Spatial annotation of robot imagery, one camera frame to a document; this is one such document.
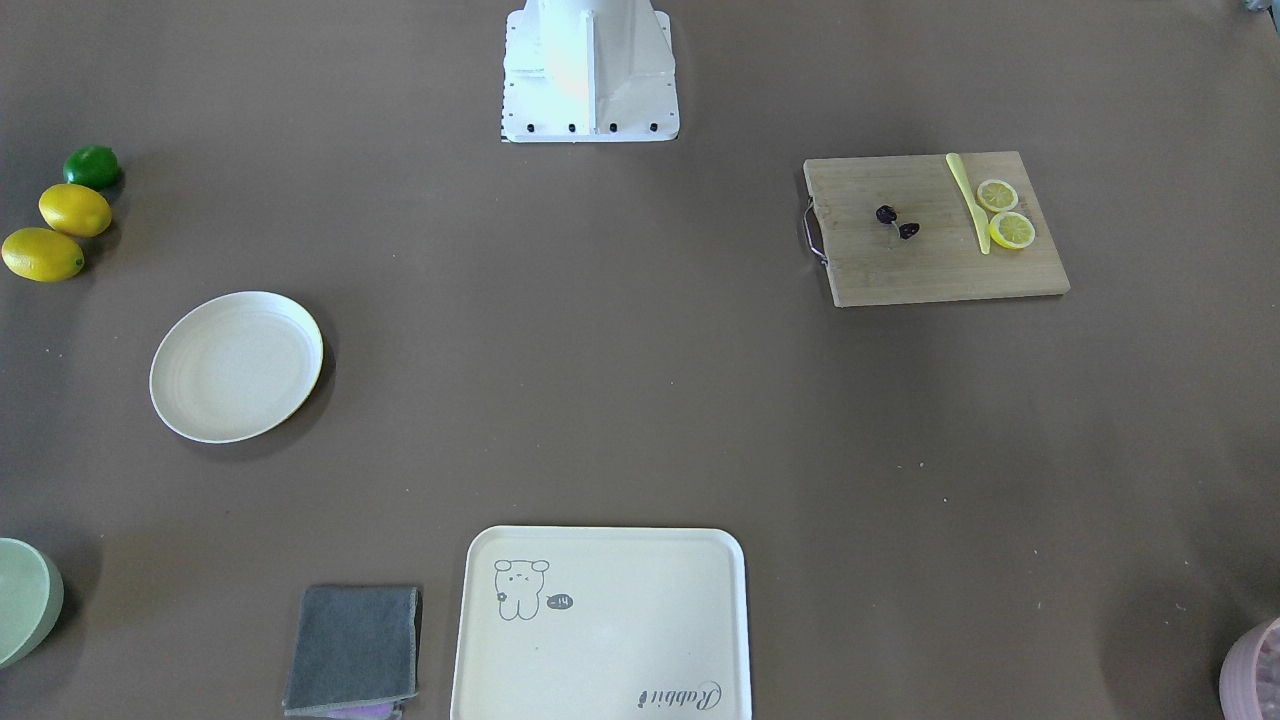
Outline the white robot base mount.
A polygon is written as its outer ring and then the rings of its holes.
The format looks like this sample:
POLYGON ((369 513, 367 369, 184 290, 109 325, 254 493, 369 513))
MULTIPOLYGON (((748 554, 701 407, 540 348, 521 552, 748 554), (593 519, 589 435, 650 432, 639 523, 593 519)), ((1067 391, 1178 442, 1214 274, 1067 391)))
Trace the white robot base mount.
POLYGON ((649 1, 527 1, 506 18, 500 138, 678 137, 671 18, 649 1))

